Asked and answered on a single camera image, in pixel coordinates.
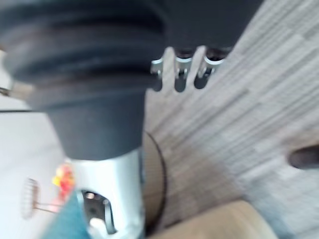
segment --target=striped carpet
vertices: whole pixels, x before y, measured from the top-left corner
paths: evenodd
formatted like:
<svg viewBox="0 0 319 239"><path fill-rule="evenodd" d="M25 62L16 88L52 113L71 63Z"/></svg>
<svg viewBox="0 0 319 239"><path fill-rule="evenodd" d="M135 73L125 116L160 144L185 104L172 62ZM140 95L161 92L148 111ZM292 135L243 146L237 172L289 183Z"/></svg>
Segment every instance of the striped carpet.
<svg viewBox="0 0 319 239"><path fill-rule="evenodd" d="M164 86L148 92L146 130L167 164L159 230L244 198L280 239L319 238L319 171L287 154L319 142L319 1L266 0L226 63L196 90L199 49L182 94L173 53Z"/></svg>

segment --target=metal clip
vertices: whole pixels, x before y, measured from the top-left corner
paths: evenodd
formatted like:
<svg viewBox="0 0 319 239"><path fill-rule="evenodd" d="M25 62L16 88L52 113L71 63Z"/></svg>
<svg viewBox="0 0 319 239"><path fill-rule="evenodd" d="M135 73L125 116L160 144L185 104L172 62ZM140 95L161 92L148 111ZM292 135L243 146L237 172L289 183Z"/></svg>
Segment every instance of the metal clip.
<svg viewBox="0 0 319 239"><path fill-rule="evenodd" d="M155 60L152 61L152 65L151 65L151 74L153 75L157 75L157 82L153 87L154 91L160 91L163 87L163 82L162 82L162 78L163 78L163 58L159 59L159 60Z"/></svg>
<svg viewBox="0 0 319 239"><path fill-rule="evenodd" d="M190 71L192 57L180 58L175 57L175 90L183 92L186 88L186 80Z"/></svg>
<svg viewBox="0 0 319 239"><path fill-rule="evenodd" d="M32 90L33 87L31 85L14 82L11 86L11 89L0 88L0 95L16 98L19 100L26 100Z"/></svg>
<svg viewBox="0 0 319 239"><path fill-rule="evenodd" d="M224 58L215 55L208 57L206 52L199 65L194 86L197 89L203 89L206 86L209 77L217 71L224 60Z"/></svg>

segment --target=yellow object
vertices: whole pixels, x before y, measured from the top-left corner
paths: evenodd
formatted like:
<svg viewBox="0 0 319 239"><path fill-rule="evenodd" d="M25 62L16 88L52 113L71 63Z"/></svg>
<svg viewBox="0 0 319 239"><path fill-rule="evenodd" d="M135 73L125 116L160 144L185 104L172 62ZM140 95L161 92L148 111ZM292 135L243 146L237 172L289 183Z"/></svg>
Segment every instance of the yellow object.
<svg viewBox="0 0 319 239"><path fill-rule="evenodd" d="M55 177L52 179L52 183L53 183L55 186L60 187L60 182L61 182L60 177L55 176Z"/></svg>

